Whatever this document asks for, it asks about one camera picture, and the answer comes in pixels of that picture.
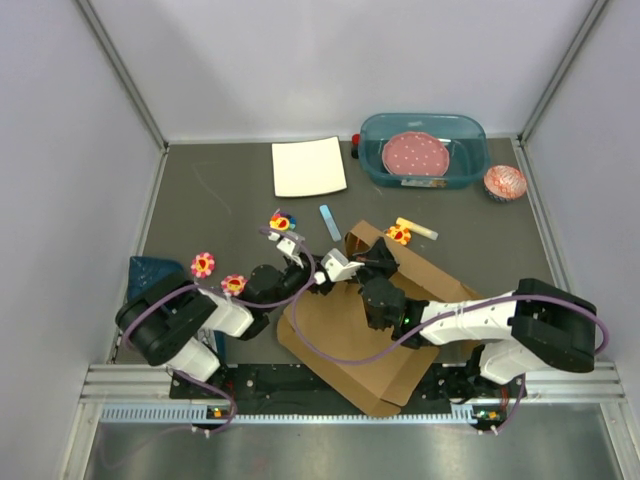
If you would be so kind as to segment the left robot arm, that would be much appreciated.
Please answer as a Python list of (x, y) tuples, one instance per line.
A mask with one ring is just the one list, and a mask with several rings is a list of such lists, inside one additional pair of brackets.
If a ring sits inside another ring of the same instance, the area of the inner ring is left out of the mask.
[(310, 267), (292, 261), (280, 271), (256, 267), (234, 300), (200, 289), (182, 271), (171, 273), (129, 300), (115, 323), (151, 366), (168, 366), (192, 377), (205, 396), (226, 387), (222, 360), (196, 339), (201, 331), (217, 331), (246, 341), (270, 323), (269, 313), (297, 294), (310, 278)]

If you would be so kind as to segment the blue packet under arm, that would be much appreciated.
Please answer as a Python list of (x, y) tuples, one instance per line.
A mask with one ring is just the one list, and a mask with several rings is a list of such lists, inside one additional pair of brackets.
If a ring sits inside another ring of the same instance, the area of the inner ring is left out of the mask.
[(199, 339), (214, 351), (222, 362), (225, 361), (226, 345), (223, 333), (214, 330), (201, 330)]

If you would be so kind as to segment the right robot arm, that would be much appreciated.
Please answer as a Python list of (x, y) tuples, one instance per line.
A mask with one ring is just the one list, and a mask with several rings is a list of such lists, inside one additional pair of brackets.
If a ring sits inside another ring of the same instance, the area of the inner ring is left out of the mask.
[(394, 343), (412, 349), (476, 342), (465, 370), (478, 395), (544, 367), (594, 369), (597, 310), (580, 297), (525, 278), (515, 290), (489, 299), (417, 300), (393, 285), (399, 264), (383, 239), (349, 257), (360, 265), (355, 280), (369, 328), (387, 330)]

